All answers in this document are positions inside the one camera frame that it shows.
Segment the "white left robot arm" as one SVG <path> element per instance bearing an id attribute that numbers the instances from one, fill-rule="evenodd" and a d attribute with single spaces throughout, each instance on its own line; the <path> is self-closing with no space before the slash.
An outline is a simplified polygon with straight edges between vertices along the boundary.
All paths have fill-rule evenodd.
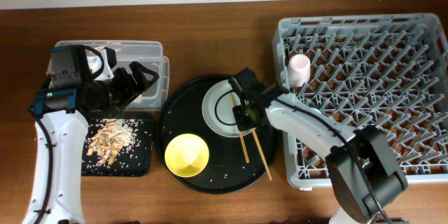
<path id="1" fill-rule="evenodd" d="M 36 166 L 24 223 L 84 223 L 83 158 L 101 175 L 128 176 L 128 154 L 144 123 L 122 111 L 159 79 L 138 61 L 117 65 L 116 51 L 63 45 L 28 108 L 36 128 Z"/>

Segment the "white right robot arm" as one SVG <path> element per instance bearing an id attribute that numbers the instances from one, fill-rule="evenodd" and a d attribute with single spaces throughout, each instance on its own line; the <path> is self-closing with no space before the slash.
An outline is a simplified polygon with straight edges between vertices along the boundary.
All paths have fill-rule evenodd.
<path id="1" fill-rule="evenodd" d="M 228 83 L 241 102 L 233 108 L 239 129 L 269 123 L 325 160 L 339 203 L 331 223 L 371 223 L 377 214 L 391 222 L 384 208 L 408 182 L 379 128 L 356 129 L 337 122 L 281 85 L 265 87 L 250 69 L 231 76 Z"/>

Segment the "grey plate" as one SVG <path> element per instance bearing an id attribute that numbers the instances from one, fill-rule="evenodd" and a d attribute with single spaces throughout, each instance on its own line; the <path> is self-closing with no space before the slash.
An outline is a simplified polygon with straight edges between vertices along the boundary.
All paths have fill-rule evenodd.
<path id="1" fill-rule="evenodd" d="M 239 137 L 239 130 L 232 112 L 232 102 L 229 94 L 226 94 L 218 103 L 218 98 L 231 90 L 228 79 L 220 80 L 213 84 L 205 93 L 202 100 L 202 115 L 206 125 L 222 137 Z"/>

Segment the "wooden chopstick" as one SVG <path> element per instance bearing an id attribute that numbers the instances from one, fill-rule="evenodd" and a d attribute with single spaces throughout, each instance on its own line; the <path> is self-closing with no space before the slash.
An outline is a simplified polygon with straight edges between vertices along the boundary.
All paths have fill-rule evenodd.
<path id="1" fill-rule="evenodd" d="M 253 138 L 254 138 L 256 147 L 257 147 L 257 149 L 258 149 L 260 158 L 261 158 L 262 163 L 263 163 L 263 166 L 264 166 L 264 168 L 265 168 L 265 172 L 266 172 L 266 174 L 267 174 L 269 180 L 272 181 L 272 175 L 271 175 L 271 172 L 270 172 L 270 168 L 269 168 L 269 165 L 268 165 L 268 163 L 267 163 L 267 161 L 266 161 L 266 158 L 265 158 L 265 155 L 264 155 L 262 146 L 261 146 L 261 144 L 260 144 L 260 140 L 259 140 L 259 138 L 258 138 L 258 135 L 257 135 L 257 132 L 256 132 L 256 128 L 251 129 L 251 133 L 252 133 L 252 135 L 253 135 Z"/>
<path id="2" fill-rule="evenodd" d="M 229 93 L 229 97 L 230 97 L 230 103 L 232 105 L 232 108 L 234 108 L 235 107 L 235 99 L 233 97 L 232 92 Z M 250 162 L 250 160 L 249 160 L 249 155 L 248 155 L 248 152 L 247 152 L 247 149 L 246 149 L 246 143 L 245 143 L 245 140 L 244 140 L 244 136 L 243 136 L 241 131 L 238 131 L 238 133 L 239 133 L 239 138 L 240 138 L 240 141 L 241 141 L 241 147 L 242 147 L 242 150 L 243 150 L 244 158 L 245 158 L 246 163 L 248 164 Z"/>

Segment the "pink cup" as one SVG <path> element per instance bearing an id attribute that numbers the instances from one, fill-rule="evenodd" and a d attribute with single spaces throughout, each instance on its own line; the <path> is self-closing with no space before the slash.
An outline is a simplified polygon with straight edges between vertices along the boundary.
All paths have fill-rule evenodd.
<path id="1" fill-rule="evenodd" d="M 295 88 L 302 87 L 311 77 L 311 62 L 308 56 L 303 54 L 292 56 L 289 60 L 287 71 L 290 85 Z"/>

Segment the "yellow bowl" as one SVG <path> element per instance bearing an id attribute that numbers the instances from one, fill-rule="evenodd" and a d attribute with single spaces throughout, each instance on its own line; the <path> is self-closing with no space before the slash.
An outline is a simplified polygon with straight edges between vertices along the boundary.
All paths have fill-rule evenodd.
<path id="1" fill-rule="evenodd" d="M 164 151 L 168 170 L 179 177 L 190 178 L 201 173 L 209 162 L 209 147 L 195 134 L 174 137 Z"/>

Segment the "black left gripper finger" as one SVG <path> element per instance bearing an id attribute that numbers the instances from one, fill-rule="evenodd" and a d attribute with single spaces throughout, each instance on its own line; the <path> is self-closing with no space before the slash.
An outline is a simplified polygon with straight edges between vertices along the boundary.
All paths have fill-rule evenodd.
<path id="1" fill-rule="evenodd" d="M 129 67 L 136 83 L 135 91 L 138 93 L 147 91 L 159 79 L 157 72 L 146 68 L 139 62 L 133 61 L 129 64 Z"/>
<path id="2" fill-rule="evenodd" d="M 118 98 L 115 107 L 120 111 L 124 111 L 130 104 L 138 104 L 142 100 L 141 93 L 134 92 L 126 92 L 120 93 L 120 97 Z"/>

